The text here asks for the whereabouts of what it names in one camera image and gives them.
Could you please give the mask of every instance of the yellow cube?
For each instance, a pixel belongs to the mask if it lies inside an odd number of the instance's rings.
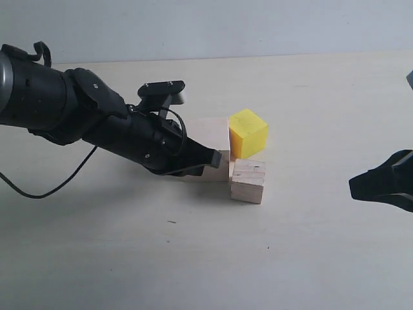
[[[236,158],[248,158],[267,144],[268,124],[249,109],[230,116],[231,153]]]

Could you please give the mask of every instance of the black cable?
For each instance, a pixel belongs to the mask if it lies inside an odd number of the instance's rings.
[[[31,198],[31,199],[43,199],[46,198],[48,196],[50,196],[51,194],[54,194],[55,192],[57,192],[59,189],[61,189],[62,187],[64,187],[67,183],[69,183],[70,181],[72,181],[72,179],[76,176],[76,174],[83,168],[83,166],[85,165],[85,163],[89,160],[89,158],[93,155],[93,153],[97,150],[97,147],[94,147],[90,153],[88,154],[88,156],[86,156],[86,158],[81,162],[81,164],[78,166],[78,168],[72,173],[71,176],[69,176],[66,181],[64,181],[62,184],[60,184],[58,187],[56,187],[55,189],[52,189],[50,192],[47,192],[46,194],[43,195],[32,195],[32,194],[28,194],[24,191],[22,191],[19,187],[17,187],[12,181],[10,181],[3,173],[0,172],[0,178],[6,182],[11,188],[13,188],[13,190],[15,190],[16,192],[18,192],[20,195],[27,197],[27,198]]]
[[[183,122],[183,119],[181,116],[179,116],[179,114],[177,112],[174,112],[173,110],[170,110],[169,108],[165,108],[165,107],[156,107],[156,108],[148,108],[148,109],[139,109],[137,108],[137,110],[133,110],[132,113],[137,113],[137,112],[159,112],[160,110],[165,110],[168,112],[171,112],[179,121],[180,125],[181,125],[181,131],[182,131],[182,138],[181,138],[181,146],[179,147],[179,149],[175,152],[175,153],[171,153],[171,156],[179,156],[184,147],[185,147],[185,142],[186,139],[188,138],[188,134],[186,133],[186,127],[185,124]]]

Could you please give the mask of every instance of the cube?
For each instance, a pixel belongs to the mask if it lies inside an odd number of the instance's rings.
[[[263,150],[267,144],[268,124],[250,109],[230,116],[231,153],[246,159]]]
[[[202,176],[184,176],[187,182],[229,182],[230,129],[229,119],[198,118],[185,121],[188,137],[222,154],[219,168],[205,167]]]
[[[231,198],[260,204],[263,199],[266,165],[262,161],[236,159],[231,179]]]

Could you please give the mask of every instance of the robotic arm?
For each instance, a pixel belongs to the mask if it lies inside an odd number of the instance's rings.
[[[413,72],[407,76],[413,88]],[[381,202],[413,212],[413,150],[400,150],[380,166],[349,181],[351,196],[365,202]]]
[[[54,70],[48,47],[34,48],[36,55],[10,45],[0,51],[0,124],[57,145],[84,140],[158,175],[200,176],[205,166],[219,167],[221,154],[190,139],[170,110],[183,103],[183,81],[145,84],[140,104],[128,105],[93,72]],[[36,63],[42,56],[44,65]]]

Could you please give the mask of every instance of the white wall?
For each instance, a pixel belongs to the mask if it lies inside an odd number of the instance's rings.
[[[0,43],[55,62],[413,48],[411,0],[1,0]]]

